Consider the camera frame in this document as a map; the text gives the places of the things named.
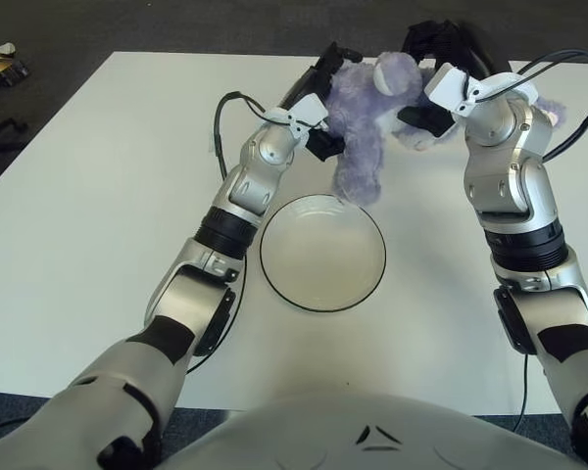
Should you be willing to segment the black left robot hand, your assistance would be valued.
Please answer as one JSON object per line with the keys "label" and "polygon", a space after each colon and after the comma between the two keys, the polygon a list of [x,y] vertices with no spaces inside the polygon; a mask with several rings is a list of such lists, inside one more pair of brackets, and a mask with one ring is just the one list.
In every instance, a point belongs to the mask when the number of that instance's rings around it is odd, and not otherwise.
{"label": "black left robot hand", "polygon": [[[364,56],[352,49],[340,47],[332,42],[319,56],[316,63],[310,66],[288,90],[279,107],[291,110],[296,103],[308,94],[316,94],[320,102],[326,106],[331,91],[331,81],[345,62],[360,63]],[[306,148],[320,161],[337,156],[344,151],[342,137],[330,136],[319,126],[309,132]]]}

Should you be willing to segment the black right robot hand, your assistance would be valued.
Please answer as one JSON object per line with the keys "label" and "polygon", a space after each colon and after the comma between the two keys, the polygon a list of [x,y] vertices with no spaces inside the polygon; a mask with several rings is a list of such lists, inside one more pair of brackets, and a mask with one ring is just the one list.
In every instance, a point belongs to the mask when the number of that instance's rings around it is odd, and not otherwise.
{"label": "black right robot hand", "polygon": [[[502,71],[495,56],[486,50],[481,37],[477,29],[466,22],[426,21],[409,27],[401,51],[417,63],[433,58],[433,72],[449,63],[481,80]],[[455,123],[447,110],[429,102],[426,97],[419,98],[419,104],[399,111],[397,118],[406,125],[428,131],[436,138],[442,137]]]}

